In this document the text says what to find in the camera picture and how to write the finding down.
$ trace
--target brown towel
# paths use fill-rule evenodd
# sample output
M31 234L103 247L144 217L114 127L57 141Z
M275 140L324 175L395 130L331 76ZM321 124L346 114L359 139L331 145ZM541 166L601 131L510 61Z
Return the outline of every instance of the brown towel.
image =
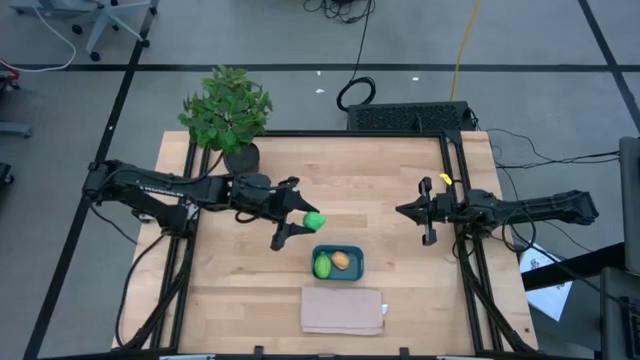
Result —
M382 293L374 289L302 288L302 331L378 335Z

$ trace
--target wooden table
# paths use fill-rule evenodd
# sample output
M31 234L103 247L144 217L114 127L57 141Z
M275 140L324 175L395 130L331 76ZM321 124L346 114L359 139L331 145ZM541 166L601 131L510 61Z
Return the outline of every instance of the wooden table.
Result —
M486 133L463 133L472 187L500 197L500 185ZM417 184L445 184L437 139L426 138L258 138L260 172L273 182L301 179L303 197L320 209L327 224L317 234L292 237L279 252L269 249L274 225L241 225L234 212L204 212L185 310L180 352L268 354L472 354L460 267L451 254L453 226L435 225L438 242L422 246L423 227L395 212L414 201ZM186 132L166 132L156 170L182 173ZM451 147L450 153L455 159ZM217 158L212 154L211 161ZM214 173L225 173L223 164ZM290 220L300 223L302 214ZM159 233L143 225L136 256ZM121 328L124 339L146 319L158 300L169 241L139 264L129 287ZM349 244L365 254L364 277L356 283L315 280L310 272L318 244ZM485 240L496 304L523 339L537 348L516 257L499 241ZM303 334L300 288L343 286L376 288L389 304L384 333L374 337ZM478 305L485 348L490 348L486 314ZM173 310L167 321L172 321ZM165 326L168 343L171 326Z

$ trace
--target teal bowl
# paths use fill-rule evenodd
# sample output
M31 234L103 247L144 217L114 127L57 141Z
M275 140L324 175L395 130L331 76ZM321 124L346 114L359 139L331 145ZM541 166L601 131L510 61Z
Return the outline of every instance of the teal bowl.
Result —
M326 279L320 279L313 270L313 264L316 258L323 252L331 257L335 251L342 251L349 257L349 267L340 270L333 262L331 263L331 273ZM318 245L313 249L311 254L311 273L318 280L338 280L338 281L358 281L364 274L364 253L357 246L348 245Z

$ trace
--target white cable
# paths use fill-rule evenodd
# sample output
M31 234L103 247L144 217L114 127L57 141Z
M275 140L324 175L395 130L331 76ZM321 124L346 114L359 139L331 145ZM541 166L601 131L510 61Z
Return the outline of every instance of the white cable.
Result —
M40 15L40 12L38 11L38 9L33 6L33 10L36 12L36 14L38 15L38 17L40 18L40 20L42 20L42 23L45 24L49 30L51 30L54 34L58 35L58 37L62 40L64 40L64 42L66 42L67 44L69 44L69 46L71 46L71 49L73 49L73 55L71 55L71 59L69 59L69 61L67 61L66 64L62 65L62 66L57 66L57 67L52 67L52 68L45 68L45 69L35 69L35 70L31 70L31 69L20 69L14 66L11 66L9 64L7 64L6 62L4 62L4 60L0 59L0 64L8 67L9 69L12 70L16 70L16 71L21 71L21 72L31 72L31 73L39 73L39 72L46 72L46 71L55 71L55 70L64 70L67 68L67 66L71 65L71 62L73 61L73 59L75 59L76 57L76 48L75 46L73 46L73 44L71 42L69 42L69 40L65 39L64 36L60 35L60 33L58 33L54 28L51 27L51 25L49 25L44 18L42 17L42 15Z

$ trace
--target green toy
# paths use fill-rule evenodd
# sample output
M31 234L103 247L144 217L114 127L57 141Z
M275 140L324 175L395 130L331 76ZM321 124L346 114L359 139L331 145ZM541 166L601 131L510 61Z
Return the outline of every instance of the green toy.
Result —
M319 279L326 279L331 274L331 259L324 252L318 255L313 263L313 272Z
M314 211L306 213L304 215L304 219L302 220L302 223L306 228L316 231L320 229L326 222L327 218Z

